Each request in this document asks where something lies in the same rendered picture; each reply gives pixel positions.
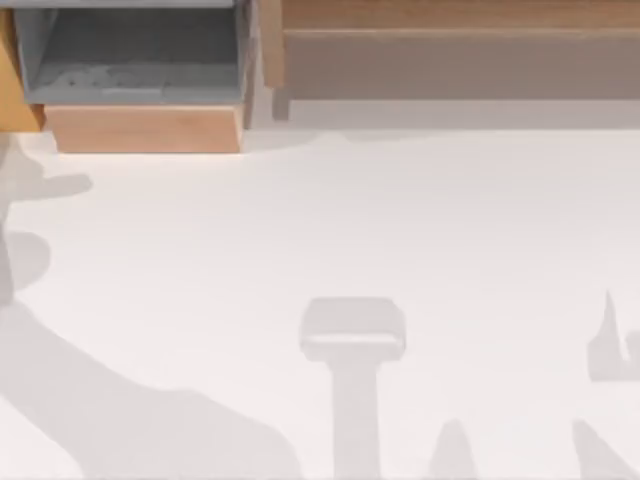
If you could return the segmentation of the pale wooden drawer front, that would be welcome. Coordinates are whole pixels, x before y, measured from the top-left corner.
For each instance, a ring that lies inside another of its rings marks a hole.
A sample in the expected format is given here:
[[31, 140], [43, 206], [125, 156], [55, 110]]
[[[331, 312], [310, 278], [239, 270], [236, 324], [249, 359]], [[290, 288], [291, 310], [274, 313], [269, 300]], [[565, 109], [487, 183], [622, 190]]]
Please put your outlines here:
[[47, 105], [47, 126], [64, 153], [238, 153], [242, 105]]

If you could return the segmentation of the wooden open shelf unit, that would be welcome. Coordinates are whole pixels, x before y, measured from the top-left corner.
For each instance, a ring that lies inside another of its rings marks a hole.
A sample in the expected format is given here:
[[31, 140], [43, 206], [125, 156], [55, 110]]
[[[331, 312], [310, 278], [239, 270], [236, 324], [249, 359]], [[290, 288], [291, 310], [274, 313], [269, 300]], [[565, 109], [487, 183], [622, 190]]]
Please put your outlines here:
[[294, 100], [640, 100], [640, 0], [256, 3], [278, 119]]

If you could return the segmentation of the pulled-out drawer grey inside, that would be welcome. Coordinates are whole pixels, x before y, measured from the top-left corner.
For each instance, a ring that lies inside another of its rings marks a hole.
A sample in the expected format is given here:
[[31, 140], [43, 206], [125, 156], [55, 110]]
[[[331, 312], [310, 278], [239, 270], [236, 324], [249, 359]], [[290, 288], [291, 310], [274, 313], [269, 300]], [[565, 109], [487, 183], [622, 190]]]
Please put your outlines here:
[[58, 110], [232, 108], [245, 96], [251, 0], [7, 0], [24, 97]]

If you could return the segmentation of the wooden cupboard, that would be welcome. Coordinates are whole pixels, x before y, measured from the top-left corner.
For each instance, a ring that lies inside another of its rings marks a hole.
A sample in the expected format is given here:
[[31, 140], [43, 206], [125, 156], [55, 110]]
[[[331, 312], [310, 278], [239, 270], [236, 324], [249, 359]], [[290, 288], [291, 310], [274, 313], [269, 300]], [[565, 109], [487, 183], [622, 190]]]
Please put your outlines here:
[[0, 133], [40, 132], [44, 123], [43, 106], [24, 100], [13, 11], [0, 8]]

